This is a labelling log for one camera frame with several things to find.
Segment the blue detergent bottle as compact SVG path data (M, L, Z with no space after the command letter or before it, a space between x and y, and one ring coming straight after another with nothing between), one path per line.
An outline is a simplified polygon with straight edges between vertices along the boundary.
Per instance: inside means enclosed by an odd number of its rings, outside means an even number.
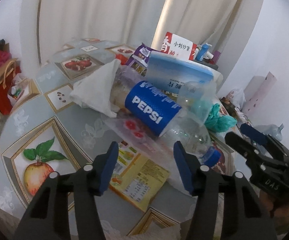
M198 47L198 53L195 57L197 61L203 61L204 59L211 60L213 59L213 54L209 51L212 47L211 44L205 43Z

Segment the red white carton box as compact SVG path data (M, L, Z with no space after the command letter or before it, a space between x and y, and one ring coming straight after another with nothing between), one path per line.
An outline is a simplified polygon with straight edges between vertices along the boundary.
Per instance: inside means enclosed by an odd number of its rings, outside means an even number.
M193 60L197 45L192 41L166 32L160 52L172 55L181 60Z

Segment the white tissue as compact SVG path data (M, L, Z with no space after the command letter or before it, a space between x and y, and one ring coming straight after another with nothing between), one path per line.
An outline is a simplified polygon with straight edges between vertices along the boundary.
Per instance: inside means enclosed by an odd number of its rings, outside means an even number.
M89 76L77 81L69 98L81 108L90 108L110 118L117 114L111 109L110 95L116 72L121 61L113 61L99 67Z

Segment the Pepsi plastic bottle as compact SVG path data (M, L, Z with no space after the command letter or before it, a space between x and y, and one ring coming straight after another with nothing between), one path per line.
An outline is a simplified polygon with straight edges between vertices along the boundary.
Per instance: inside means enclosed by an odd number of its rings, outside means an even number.
M187 153L213 167L220 152L213 146L205 125L160 89L145 81L136 70L119 66L110 94L115 112L125 111L141 121L161 146L172 148L180 141Z

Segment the large water jug on floor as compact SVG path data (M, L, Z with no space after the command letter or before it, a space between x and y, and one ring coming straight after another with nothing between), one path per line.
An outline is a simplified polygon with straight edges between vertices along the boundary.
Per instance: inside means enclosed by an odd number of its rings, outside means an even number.
M276 125L259 125L256 126L255 129L265 135L270 135L278 141L282 141L282 129L284 125L281 124L280 126Z

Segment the fruit pattern tablecloth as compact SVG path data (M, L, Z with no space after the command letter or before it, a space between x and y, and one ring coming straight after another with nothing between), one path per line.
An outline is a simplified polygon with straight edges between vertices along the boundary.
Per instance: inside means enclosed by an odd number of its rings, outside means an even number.
M38 95L12 112L0 137L1 209L21 221L50 173L74 173L105 154L113 141L123 141L104 123L104 114L81 108L69 94L74 83L116 59L116 54L130 57L134 52L133 46L118 42L75 40L41 68L34 82ZM109 187L95 201L105 239L182 239L197 198L166 181L145 212ZM79 239L72 193L68 219L70 239Z

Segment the green plastic bag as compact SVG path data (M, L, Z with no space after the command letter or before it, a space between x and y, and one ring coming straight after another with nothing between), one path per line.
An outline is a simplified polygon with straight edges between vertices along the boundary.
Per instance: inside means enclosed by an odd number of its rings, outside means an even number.
M206 128L214 133L227 132L230 128L237 124L237 120L230 115L222 115L220 113L220 105L214 104L204 123Z

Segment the blue white tissue box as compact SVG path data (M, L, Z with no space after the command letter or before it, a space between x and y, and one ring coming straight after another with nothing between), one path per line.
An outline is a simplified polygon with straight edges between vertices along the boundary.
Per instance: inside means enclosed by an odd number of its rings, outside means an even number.
M185 83L209 83L214 75L202 64L153 51L149 56L145 79L160 90L177 94Z

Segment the grey cabinet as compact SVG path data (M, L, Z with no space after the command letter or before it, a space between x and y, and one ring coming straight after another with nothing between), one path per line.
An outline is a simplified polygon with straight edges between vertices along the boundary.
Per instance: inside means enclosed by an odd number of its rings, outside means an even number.
M212 68L214 70L218 70L218 68L219 68L219 66L217 64L211 64L211 63L208 63L205 61L198 61L198 60L193 60L193 61L196 63L199 63L199 64L203 64L204 66L208 66L209 68Z

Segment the red crumpled wrapper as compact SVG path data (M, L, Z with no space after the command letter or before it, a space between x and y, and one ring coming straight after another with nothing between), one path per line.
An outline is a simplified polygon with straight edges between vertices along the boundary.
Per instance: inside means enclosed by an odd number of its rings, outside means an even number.
M128 58L122 54L116 54L116 59L118 59L121 62L121 65L126 65L128 61Z

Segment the yellow snack wrapper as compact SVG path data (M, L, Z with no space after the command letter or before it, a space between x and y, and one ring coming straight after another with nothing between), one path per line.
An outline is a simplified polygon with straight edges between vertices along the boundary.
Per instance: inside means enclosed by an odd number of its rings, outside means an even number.
M118 158L109 188L145 212L169 178L169 171L125 141L118 146Z

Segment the white plastic bag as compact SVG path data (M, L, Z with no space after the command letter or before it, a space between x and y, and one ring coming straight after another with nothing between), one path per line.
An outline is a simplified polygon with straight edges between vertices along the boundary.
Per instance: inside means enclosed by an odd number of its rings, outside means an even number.
M242 109L244 103L246 102L244 90L241 88L235 88L231 90L226 98L232 103L235 107Z

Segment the purple snack bag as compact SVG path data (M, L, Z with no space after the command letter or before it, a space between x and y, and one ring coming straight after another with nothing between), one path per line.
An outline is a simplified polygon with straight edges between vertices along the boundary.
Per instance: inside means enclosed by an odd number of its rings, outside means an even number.
M147 73L149 57L152 51L155 50L142 43L129 57L125 65L136 70L141 76L145 76Z

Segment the clear plastic bag red flowers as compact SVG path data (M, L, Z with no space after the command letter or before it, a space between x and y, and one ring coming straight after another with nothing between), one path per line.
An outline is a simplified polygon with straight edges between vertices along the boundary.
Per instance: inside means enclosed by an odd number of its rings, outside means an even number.
M156 164L168 170L168 183L176 190L189 195L189 192L185 190L182 183L172 146L160 144L159 138L153 136L149 128L134 116L127 115L109 118L102 115L102 120L122 140L140 151L141 154L146 155Z

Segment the red gift bag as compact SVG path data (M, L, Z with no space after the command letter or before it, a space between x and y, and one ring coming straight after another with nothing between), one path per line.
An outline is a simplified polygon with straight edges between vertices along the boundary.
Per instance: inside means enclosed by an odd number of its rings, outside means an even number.
M21 72L18 59L9 59L0 67L0 112L2 115L10 114L12 104L8 99L8 91L13 78Z

